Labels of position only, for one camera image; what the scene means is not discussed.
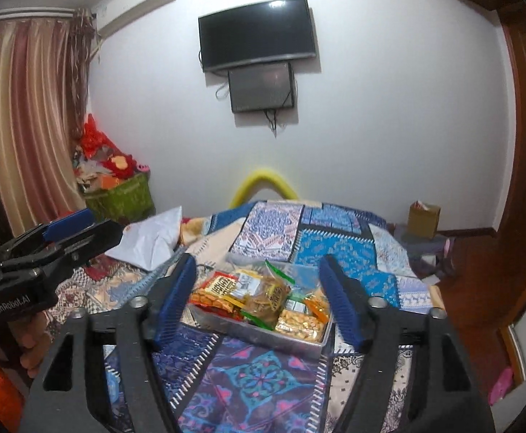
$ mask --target white plastic bag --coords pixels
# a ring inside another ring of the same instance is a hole
[[[179,206],[124,228],[120,244],[106,255],[147,271],[155,270],[173,255],[183,218]]]

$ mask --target air conditioner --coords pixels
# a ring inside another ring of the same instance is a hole
[[[96,14],[96,29],[106,38],[144,16],[174,0],[103,0],[92,12]]]

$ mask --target green basket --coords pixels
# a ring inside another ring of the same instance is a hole
[[[115,188],[84,195],[97,220],[109,218],[122,224],[144,220],[155,213],[146,174],[136,174]]]

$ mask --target yellow arch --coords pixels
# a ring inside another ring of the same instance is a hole
[[[299,198],[291,186],[285,182],[285,179],[271,169],[262,168],[253,171],[247,176],[247,179],[243,181],[235,193],[229,208],[236,208],[243,205],[249,199],[249,194],[252,189],[260,182],[269,182],[277,189],[281,197],[286,200],[297,200]]]

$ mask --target metal bolt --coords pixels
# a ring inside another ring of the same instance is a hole
[[[368,303],[372,308],[383,309],[387,307],[387,301],[385,301],[381,296],[372,296],[368,299]]]
[[[73,319],[82,319],[85,317],[88,313],[86,312],[86,309],[84,308],[76,308],[70,311],[70,314],[68,314]]]
[[[132,308],[144,308],[148,304],[148,298],[146,296],[135,296],[129,302]]]
[[[447,317],[447,312],[441,308],[431,308],[429,310],[429,315],[434,319],[445,319]]]

